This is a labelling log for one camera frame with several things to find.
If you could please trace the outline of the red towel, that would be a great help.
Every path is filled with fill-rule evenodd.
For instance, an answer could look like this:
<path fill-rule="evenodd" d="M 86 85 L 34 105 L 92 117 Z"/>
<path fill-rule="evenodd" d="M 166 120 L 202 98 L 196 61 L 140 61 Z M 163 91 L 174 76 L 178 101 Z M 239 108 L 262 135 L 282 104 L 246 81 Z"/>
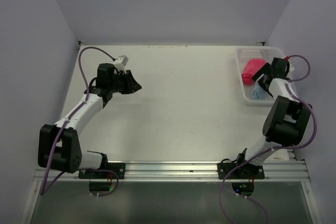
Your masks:
<path fill-rule="evenodd" d="M 266 63 L 263 59 L 251 59 L 247 62 L 244 71 L 241 74 L 243 84 L 252 85 L 254 81 L 252 76 Z"/>

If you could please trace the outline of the light blue towel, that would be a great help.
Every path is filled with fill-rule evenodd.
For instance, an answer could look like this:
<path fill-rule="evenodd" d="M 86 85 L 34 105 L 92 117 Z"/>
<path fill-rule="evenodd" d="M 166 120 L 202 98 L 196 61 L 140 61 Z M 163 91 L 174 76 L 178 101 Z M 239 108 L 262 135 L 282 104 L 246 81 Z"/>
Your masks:
<path fill-rule="evenodd" d="M 265 93 L 266 91 L 258 83 L 255 83 L 251 91 L 251 99 L 252 100 L 263 100 Z"/>

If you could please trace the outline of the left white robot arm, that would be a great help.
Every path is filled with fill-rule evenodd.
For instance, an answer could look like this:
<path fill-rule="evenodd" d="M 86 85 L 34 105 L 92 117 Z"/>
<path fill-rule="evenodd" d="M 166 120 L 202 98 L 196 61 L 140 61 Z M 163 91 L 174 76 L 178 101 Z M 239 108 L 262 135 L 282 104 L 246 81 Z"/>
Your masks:
<path fill-rule="evenodd" d="M 132 94 L 141 88 L 130 70 L 101 63 L 77 106 L 58 122 L 40 129 L 38 165 L 66 173 L 90 169 L 97 178 L 106 177 L 109 172 L 106 154 L 82 151 L 80 134 L 115 93 Z"/>

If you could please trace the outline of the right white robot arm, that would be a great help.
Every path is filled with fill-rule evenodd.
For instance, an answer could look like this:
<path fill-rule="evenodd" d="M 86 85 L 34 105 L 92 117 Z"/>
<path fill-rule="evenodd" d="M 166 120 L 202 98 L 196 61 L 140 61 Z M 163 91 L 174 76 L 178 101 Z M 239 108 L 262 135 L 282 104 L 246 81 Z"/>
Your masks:
<path fill-rule="evenodd" d="M 293 71 L 291 58 L 303 59 L 308 67 L 306 75 L 299 79 L 290 79 Z M 316 117 L 312 106 L 300 99 L 292 83 L 301 81 L 310 74 L 310 63 L 303 56 L 274 58 L 266 63 L 251 77 L 274 103 L 262 127 L 262 138 L 255 145 L 244 149 L 237 156 L 234 172 L 240 178 L 246 178 L 252 171 L 258 170 L 273 152 L 281 149 L 300 149 L 309 145 L 317 131 Z"/>

